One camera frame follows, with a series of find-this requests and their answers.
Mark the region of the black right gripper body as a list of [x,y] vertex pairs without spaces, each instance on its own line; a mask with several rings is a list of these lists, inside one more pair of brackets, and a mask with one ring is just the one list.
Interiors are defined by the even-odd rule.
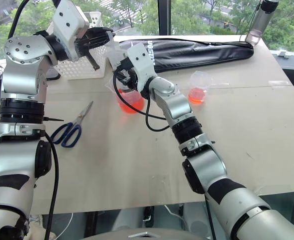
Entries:
[[120,61],[120,64],[117,66],[115,74],[116,76],[122,77],[132,77],[136,76],[136,73],[132,70],[133,64],[129,58],[125,58]]

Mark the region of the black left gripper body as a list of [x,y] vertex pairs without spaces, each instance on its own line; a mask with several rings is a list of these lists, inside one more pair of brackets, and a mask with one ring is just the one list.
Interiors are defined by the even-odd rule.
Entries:
[[88,34],[84,34],[75,41],[75,47],[78,57],[87,57],[89,55],[90,38]]

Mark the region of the blue handled scissors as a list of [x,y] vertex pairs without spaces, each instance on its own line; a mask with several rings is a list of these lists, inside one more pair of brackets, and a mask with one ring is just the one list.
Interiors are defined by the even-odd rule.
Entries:
[[51,140],[54,144],[60,144],[64,148],[73,148],[82,134],[82,121],[90,111],[93,101],[78,114],[72,121],[59,126],[52,134]]

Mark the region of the left gripper ribbed black finger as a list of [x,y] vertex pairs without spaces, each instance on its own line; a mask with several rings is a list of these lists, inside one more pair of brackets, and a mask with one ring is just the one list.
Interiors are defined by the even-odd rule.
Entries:
[[110,41],[109,35],[115,36],[115,33],[108,27],[91,27],[86,31],[87,43],[89,48],[97,48],[107,44]]

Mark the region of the left gripper pointed black finger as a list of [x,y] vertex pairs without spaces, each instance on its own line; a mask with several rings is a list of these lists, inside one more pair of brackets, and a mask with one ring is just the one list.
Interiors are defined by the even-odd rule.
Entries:
[[90,64],[92,65],[92,67],[95,71],[97,71],[100,68],[100,66],[97,64],[97,62],[95,61],[95,59],[91,55],[89,49],[87,49],[86,58],[88,59],[88,61],[90,62]]

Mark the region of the dark window frame post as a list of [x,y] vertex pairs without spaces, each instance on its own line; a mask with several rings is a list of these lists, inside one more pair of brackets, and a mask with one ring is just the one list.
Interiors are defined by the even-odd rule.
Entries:
[[157,0],[158,25],[161,36],[171,35],[171,0]]

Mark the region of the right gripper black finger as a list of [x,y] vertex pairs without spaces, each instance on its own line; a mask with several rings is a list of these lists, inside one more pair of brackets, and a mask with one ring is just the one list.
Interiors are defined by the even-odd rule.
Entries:
[[129,89],[137,91],[138,90],[137,85],[138,85],[137,75],[136,74],[129,75],[129,80],[128,80],[127,87]]
[[127,76],[121,72],[116,73],[116,79],[124,86],[127,86]]

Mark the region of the small clear cup red liquid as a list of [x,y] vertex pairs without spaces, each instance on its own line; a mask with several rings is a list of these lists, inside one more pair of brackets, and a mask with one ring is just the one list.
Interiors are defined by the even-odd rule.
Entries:
[[203,71],[195,71],[189,80],[189,101],[195,105],[202,104],[205,100],[207,91],[211,87],[211,84],[211,75]]

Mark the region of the clear water bottle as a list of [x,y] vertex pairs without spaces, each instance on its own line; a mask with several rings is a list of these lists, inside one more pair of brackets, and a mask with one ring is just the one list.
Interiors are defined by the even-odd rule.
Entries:
[[245,38],[245,41],[252,46],[259,43],[266,30],[274,12],[279,4],[279,0],[259,0],[259,4],[254,12],[252,23]]

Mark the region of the long black bag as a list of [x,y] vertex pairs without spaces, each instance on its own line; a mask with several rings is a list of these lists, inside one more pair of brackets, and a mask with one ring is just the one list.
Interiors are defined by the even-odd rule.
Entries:
[[195,68],[245,60],[253,56],[253,46],[244,41],[203,42],[179,38],[132,39],[120,42],[120,47],[142,43],[150,55],[155,72]]

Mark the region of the white plastic perforated basket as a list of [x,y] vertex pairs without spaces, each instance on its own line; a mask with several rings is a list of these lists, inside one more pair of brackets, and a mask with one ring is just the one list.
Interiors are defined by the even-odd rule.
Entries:
[[68,80],[78,79],[98,79],[105,75],[106,67],[106,52],[107,49],[104,45],[93,47],[93,41],[90,37],[96,37],[97,34],[92,32],[92,28],[102,27],[102,14],[99,11],[86,12],[88,19],[91,20],[89,28],[87,29],[83,40],[85,41],[82,46],[89,51],[93,60],[99,66],[98,69],[94,69],[91,62],[86,56],[79,58],[78,61],[72,62],[70,60],[64,60],[58,62],[58,64],[47,71],[47,79],[49,81],[57,80],[60,77],[64,77]]

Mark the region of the clear beaker with red liquid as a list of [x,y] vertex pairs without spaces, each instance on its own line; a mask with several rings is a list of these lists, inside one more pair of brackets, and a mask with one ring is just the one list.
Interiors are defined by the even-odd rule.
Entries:
[[[117,90],[120,94],[120,96],[132,107],[135,109],[142,111],[144,108],[144,99],[141,97],[141,95],[136,90],[131,90],[128,87],[124,86],[119,81],[116,81],[117,84]],[[110,78],[110,80],[105,84],[105,87],[107,87],[115,96],[115,99],[122,111],[128,114],[136,114],[137,112],[128,107],[123,101],[119,98],[119,96],[116,94],[114,85],[113,85],[113,78]]]

